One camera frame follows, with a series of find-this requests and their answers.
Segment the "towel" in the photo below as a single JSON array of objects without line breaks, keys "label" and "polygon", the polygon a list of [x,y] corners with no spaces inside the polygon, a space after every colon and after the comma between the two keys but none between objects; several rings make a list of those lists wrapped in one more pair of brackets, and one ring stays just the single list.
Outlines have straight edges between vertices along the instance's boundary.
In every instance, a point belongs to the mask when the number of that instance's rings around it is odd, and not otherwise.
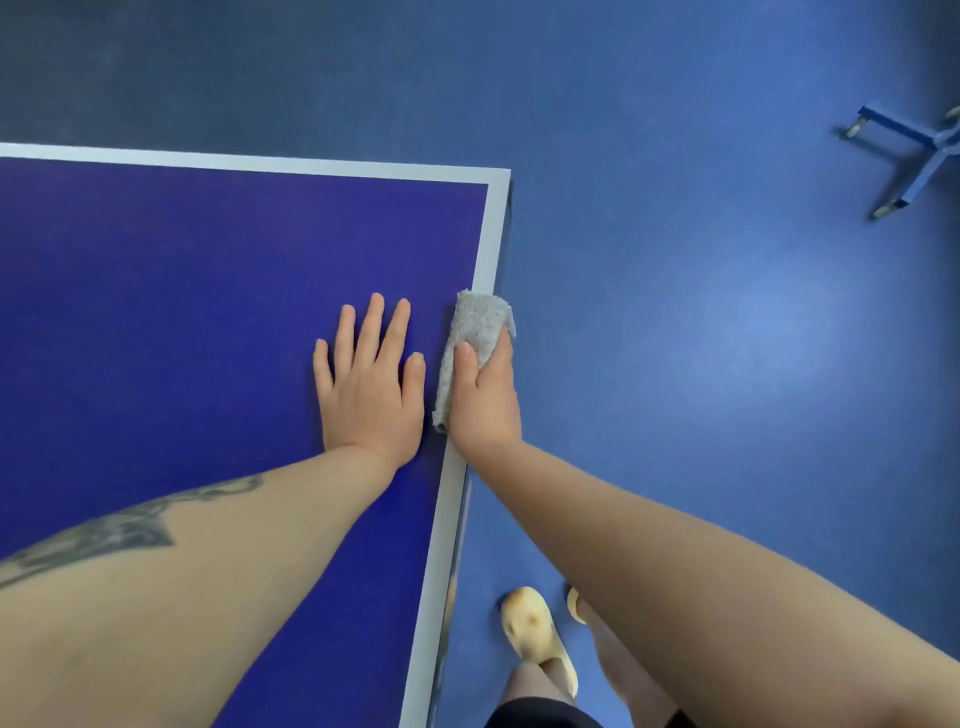
[{"label": "towel", "polygon": [[506,327],[516,338],[514,312],[510,304],[497,296],[461,291],[457,294],[457,308],[446,340],[444,361],[440,365],[440,385],[437,388],[437,407],[433,411],[433,426],[446,432],[450,416],[450,388],[453,384],[453,350],[462,341],[476,349],[477,363],[483,369],[493,354],[500,330]]}]

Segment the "blue floor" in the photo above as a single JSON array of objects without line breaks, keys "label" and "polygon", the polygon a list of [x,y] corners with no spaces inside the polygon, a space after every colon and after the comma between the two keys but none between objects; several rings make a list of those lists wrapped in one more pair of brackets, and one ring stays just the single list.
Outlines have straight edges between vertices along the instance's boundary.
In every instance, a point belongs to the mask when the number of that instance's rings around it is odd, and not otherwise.
[{"label": "blue floor", "polygon": [[[503,294],[528,439],[753,538],[960,657],[960,164],[837,128],[960,103],[944,0],[158,1],[0,10],[0,138],[511,167]],[[440,728],[541,589],[581,704],[627,716],[562,579],[474,489]]]}]

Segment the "slipper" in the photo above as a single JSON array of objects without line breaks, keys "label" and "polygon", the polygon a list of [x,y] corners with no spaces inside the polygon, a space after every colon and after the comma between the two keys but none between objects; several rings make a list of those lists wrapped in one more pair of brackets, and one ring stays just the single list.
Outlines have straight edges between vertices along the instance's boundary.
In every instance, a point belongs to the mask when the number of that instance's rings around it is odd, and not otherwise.
[{"label": "slipper", "polygon": [[500,623],[507,640],[524,662],[542,665],[554,658],[560,660],[566,669],[570,696],[577,696],[577,671],[573,669],[550,608],[540,592],[533,587],[520,587],[510,592],[500,606]]},{"label": "slipper", "polygon": [[566,593],[566,610],[570,613],[571,617],[581,624],[586,624],[587,622],[580,616],[580,613],[577,612],[577,599],[579,598],[580,593],[573,587],[570,587],[570,591]]}]

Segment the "black shorts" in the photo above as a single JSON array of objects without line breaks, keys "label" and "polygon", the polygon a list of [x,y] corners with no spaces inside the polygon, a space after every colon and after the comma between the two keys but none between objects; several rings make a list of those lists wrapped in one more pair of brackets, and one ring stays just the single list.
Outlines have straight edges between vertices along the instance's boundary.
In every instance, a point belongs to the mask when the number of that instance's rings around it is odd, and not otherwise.
[{"label": "black shorts", "polygon": [[[519,697],[504,703],[490,716],[487,728],[603,728],[579,708],[548,697]],[[666,728],[696,728],[677,713]]]}]

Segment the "tattoo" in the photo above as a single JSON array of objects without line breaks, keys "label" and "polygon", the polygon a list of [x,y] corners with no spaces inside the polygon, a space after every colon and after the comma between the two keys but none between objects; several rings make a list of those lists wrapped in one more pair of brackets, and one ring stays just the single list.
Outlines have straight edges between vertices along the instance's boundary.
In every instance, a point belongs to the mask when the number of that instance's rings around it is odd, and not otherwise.
[{"label": "tattoo", "polygon": [[163,519],[163,512],[171,504],[237,496],[255,491],[261,485],[263,475],[226,480],[192,491],[174,493],[67,528],[56,536],[25,548],[0,562],[0,590],[31,576],[78,561],[95,559],[118,551],[173,546],[175,542]]}]

